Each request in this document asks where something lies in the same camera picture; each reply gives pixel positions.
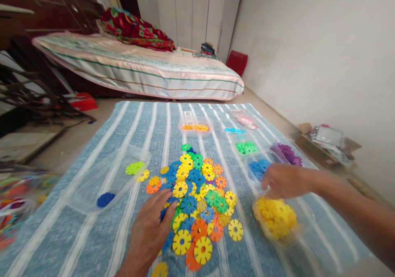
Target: red floral cloth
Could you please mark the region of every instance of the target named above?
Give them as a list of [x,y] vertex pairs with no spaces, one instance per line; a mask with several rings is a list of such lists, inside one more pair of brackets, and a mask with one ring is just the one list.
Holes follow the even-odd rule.
[[100,20],[107,33],[115,35],[125,44],[135,44],[158,51],[173,52],[177,49],[174,41],[162,30],[123,9],[108,8]]

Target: colorful toy pile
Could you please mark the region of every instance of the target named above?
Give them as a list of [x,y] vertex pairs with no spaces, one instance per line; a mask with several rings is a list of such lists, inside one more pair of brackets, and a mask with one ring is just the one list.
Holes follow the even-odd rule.
[[[176,255],[186,256],[186,266],[190,271],[198,271],[210,260],[212,242],[221,240],[224,228],[228,227],[233,241],[240,241],[244,231],[237,219],[231,220],[237,198],[232,191],[224,190],[228,183],[222,176],[222,166],[215,165],[210,158],[203,159],[189,144],[182,145],[181,150],[187,153],[160,171],[165,183],[162,184],[157,176],[152,177],[146,191],[151,194],[160,189],[173,189],[173,196],[160,215],[162,220],[170,204],[178,202],[172,231],[162,252],[172,247]],[[144,181],[149,172],[146,170],[143,176],[140,181]],[[154,271],[165,277],[167,265],[161,262]]]
[[295,152],[289,145],[277,143],[271,147],[271,150],[273,150],[278,156],[281,156],[279,153],[280,150],[291,165],[303,166],[302,159],[295,155]]
[[185,125],[182,127],[184,130],[194,130],[194,131],[208,131],[209,127],[207,127],[206,125],[203,124],[199,124],[199,125]]
[[236,148],[241,154],[251,154],[259,151],[253,142],[247,141],[246,143],[239,142],[236,144]]
[[248,166],[250,167],[250,169],[251,169],[252,173],[255,175],[255,177],[259,181],[262,181],[262,177],[263,177],[263,175],[265,175],[266,170],[270,166],[270,164],[271,164],[271,162],[262,158],[257,161],[248,163]]
[[[284,200],[267,200],[262,196],[256,200],[256,207],[267,228],[262,228],[263,233],[268,238],[270,237],[268,232],[275,240],[284,238],[297,225],[297,217],[294,209],[286,204]],[[254,215],[261,222],[255,210]]]
[[226,127],[225,128],[225,132],[236,133],[236,134],[245,134],[245,133],[247,133],[247,130],[240,130],[240,129],[237,129],[237,128],[234,128],[234,127],[231,127],[231,128]]

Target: bedspread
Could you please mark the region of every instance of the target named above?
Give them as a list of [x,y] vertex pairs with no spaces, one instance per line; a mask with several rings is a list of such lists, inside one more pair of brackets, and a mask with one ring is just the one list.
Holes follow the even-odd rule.
[[195,58],[180,49],[155,51],[114,38],[74,33],[36,37],[33,45],[87,80],[122,92],[230,100],[244,91],[241,77],[222,62]]
[[[233,219],[244,227],[241,241],[233,242],[227,232],[213,244],[211,260],[198,272],[189,272],[185,256],[171,249],[155,261],[165,261],[169,276],[333,276],[371,253],[320,197],[308,194],[300,203],[314,212],[316,224],[287,251],[267,240],[251,208],[257,190],[249,182],[243,161],[230,147],[219,119],[229,109],[247,109],[259,120],[255,134],[268,142],[281,133],[250,104],[214,105],[158,102],[119,102],[111,117],[87,144],[73,166],[22,227],[16,241],[0,260],[5,276],[114,276],[128,249],[130,227],[138,210],[150,196],[148,180],[136,183],[109,210],[97,216],[81,214],[59,200],[70,185],[78,186],[83,174],[123,144],[149,150],[151,175],[180,157],[180,146],[189,143],[195,151],[211,157],[224,168],[229,188],[238,197]],[[214,132],[207,138],[186,137],[178,130],[180,115],[209,116]],[[307,167],[314,167],[304,159]]]

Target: hand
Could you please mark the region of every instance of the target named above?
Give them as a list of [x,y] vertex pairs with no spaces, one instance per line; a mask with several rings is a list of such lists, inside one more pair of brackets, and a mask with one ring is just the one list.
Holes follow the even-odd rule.
[[150,197],[141,207],[132,226],[129,251],[117,276],[145,276],[170,233],[177,202],[173,202],[163,221],[159,216],[166,201],[173,195],[163,189]]
[[270,186],[265,195],[270,199],[302,196],[314,191],[314,177],[318,173],[318,170],[298,166],[271,164],[262,178],[262,189]]

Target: white wardrobe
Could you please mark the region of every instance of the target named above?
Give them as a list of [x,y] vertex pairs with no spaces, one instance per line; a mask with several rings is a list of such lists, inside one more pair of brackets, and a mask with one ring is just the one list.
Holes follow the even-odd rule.
[[240,0],[137,0],[141,17],[163,30],[179,47],[200,50],[213,44],[226,63]]

